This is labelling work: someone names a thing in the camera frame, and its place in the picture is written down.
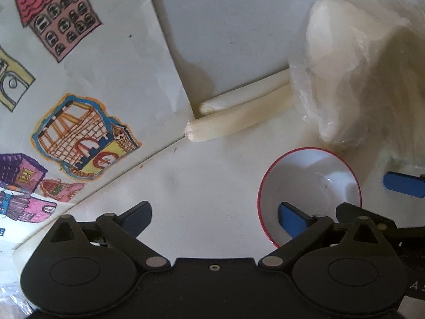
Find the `colourful houses drawing paper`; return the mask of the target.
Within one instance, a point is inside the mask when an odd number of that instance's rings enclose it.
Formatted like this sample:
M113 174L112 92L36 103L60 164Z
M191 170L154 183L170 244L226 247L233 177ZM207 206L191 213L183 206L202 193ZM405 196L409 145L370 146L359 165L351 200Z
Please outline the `colourful houses drawing paper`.
M151 0L1 0L1 246L177 141L192 116Z

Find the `white wrapped stick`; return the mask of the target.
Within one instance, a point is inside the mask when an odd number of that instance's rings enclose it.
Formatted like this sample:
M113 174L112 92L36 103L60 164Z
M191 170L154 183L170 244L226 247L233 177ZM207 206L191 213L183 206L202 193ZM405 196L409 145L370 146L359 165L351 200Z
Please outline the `white wrapped stick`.
M254 101L288 83L290 83L290 70L286 68L283 71L267 76L259 81L255 81L204 101L199 104L198 110L203 116L211 115L222 110Z
M184 136L191 142L204 142L234 134L270 120L291 106L292 87L288 83L254 101L190 121L186 124Z

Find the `plastic bag of buns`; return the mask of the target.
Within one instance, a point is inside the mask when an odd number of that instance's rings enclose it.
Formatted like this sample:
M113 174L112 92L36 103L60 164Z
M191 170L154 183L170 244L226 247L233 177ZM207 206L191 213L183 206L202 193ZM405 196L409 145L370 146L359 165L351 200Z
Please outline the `plastic bag of buns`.
M373 137L424 165L424 19L399 0L318 0L290 61L301 112L323 143Z

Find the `front white wrapped stick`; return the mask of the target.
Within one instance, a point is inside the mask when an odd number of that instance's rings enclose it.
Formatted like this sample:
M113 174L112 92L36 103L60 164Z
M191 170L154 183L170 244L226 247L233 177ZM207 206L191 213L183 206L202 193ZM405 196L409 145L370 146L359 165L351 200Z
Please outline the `front white wrapped stick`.
M191 142L204 142L234 134L270 120L291 106L292 87L288 83L254 101L190 121L186 124L184 136Z

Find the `rear white wrapped stick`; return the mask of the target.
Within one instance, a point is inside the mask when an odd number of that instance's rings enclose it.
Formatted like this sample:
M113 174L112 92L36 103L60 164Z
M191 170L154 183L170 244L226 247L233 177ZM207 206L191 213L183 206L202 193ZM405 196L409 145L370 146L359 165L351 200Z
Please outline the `rear white wrapped stick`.
M198 110L203 116L211 115L222 110L254 101L288 83L290 83L290 70L286 68L283 71L267 76L259 81L255 81L204 101L199 104Z

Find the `white bowl with speck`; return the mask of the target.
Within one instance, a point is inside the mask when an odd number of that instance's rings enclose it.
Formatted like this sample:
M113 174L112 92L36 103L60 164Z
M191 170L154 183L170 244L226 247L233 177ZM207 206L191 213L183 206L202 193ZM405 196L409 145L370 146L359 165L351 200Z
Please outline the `white bowl with speck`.
M336 219L344 202L362 206L357 177L348 163L331 151L296 148L279 157L266 171L257 194L259 222L275 247L291 237L277 222L277 208L288 202L309 216Z

